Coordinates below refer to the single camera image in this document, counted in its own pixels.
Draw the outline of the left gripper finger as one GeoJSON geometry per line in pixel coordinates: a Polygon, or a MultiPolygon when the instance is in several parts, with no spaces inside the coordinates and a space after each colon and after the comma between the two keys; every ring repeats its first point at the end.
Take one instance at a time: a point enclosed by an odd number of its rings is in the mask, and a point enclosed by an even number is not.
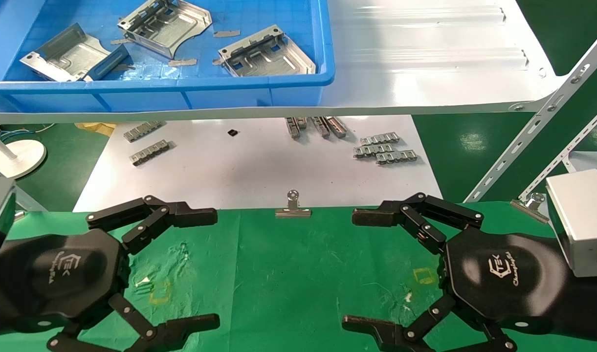
{"type": "Polygon", "coordinates": [[[218,222],[216,209],[191,209],[186,202],[164,202],[155,196],[144,196],[86,217],[89,229],[105,232],[135,223],[122,236],[122,246],[128,254],[136,255],[170,227],[208,226],[218,222]]]}

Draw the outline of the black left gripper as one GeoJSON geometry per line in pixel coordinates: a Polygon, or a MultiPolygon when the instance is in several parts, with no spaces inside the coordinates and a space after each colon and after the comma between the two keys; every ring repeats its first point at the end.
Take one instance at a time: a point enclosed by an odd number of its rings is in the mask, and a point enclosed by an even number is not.
{"type": "Polygon", "coordinates": [[[9,240],[0,252],[0,335],[66,326],[46,344],[51,352],[113,352],[78,339],[113,310],[139,334],[126,352],[173,352],[220,327],[215,313],[152,326],[122,296],[130,271],[122,243],[100,229],[9,240]]]}

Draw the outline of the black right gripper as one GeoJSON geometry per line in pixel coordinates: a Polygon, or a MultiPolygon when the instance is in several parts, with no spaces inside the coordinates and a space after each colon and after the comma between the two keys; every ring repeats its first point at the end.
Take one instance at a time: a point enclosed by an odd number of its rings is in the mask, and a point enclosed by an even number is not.
{"type": "MultiPolygon", "coordinates": [[[[403,201],[385,200],[376,209],[352,213],[354,225],[401,226],[433,255],[445,252],[450,291],[482,318],[529,325],[549,318],[571,275],[558,242],[521,233],[485,233],[479,230],[483,220],[481,213],[424,193],[403,201]],[[429,219],[464,231],[447,241],[429,219]]],[[[344,330],[372,336],[381,352],[434,352],[424,338],[457,303],[445,294],[408,327],[354,315],[345,315],[341,324],[344,330]]],[[[498,325],[480,326],[486,342],[451,352],[517,351],[516,343],[498,325]]]]}

